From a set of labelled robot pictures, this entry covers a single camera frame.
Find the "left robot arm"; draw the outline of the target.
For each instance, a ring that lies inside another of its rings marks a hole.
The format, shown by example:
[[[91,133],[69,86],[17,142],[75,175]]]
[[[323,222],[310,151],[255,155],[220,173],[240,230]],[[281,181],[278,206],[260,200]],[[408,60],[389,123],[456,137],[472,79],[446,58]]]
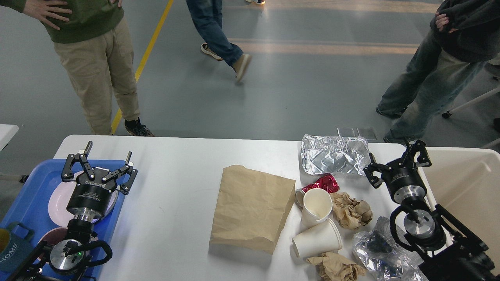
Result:
[[[127,195],[138,173],[127,154],[124,164],[115,170],[93,167],[88,156],[93,143],[77,154],[69,154],[61,171],[63,183],[75,183],[66,210],[72,214],[66,233],[60,242],[49,244],[41,240],[7,277],[8,281],[55,281],[59,277],[45,276],[48,264],[58,276],[71,276],[73,281],[93,280],[86,271],[107,263],[113,256],[103,235],[94,230],[94,223],[105,217],[113,196]]]

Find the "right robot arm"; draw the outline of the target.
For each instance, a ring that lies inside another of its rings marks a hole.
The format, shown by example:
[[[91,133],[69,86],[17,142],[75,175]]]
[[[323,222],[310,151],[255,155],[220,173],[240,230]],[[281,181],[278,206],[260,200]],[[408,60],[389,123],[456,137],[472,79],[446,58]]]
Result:
[[[369,153],[364,168],[370,184],[385,183],[398,204],[389,219],[394,241],[423,259],[418,268],[430,281],[498,281],[486,243],[443,206],[431,210],[425,202],[427,188],[418,173],[419,167],[432,165],[425,143],[418,139],[405,147],[400,158],[386,164]]]

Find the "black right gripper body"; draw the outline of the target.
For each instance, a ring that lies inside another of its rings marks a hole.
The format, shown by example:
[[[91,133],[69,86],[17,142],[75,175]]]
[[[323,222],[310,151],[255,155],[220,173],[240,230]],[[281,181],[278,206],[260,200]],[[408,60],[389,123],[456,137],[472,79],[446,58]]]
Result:
[[[407,199],[423,201],[427,189],[414,164],[405,167],[401,160],[394,160],[386,165],[389,170],[385,172],[385,183],[395,203],[403,204]]]

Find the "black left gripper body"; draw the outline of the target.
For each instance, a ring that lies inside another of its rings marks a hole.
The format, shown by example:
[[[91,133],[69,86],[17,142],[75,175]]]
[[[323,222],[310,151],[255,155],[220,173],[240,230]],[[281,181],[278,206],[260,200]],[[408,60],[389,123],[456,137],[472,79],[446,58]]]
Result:
[[[79,176],[75,181],[77,185],[66,210],[72,215],[87,213],[93,215],[94,219],[105,218],[114,208],[118,192],[104,189],[105,184],[93,183],[85,176]]]

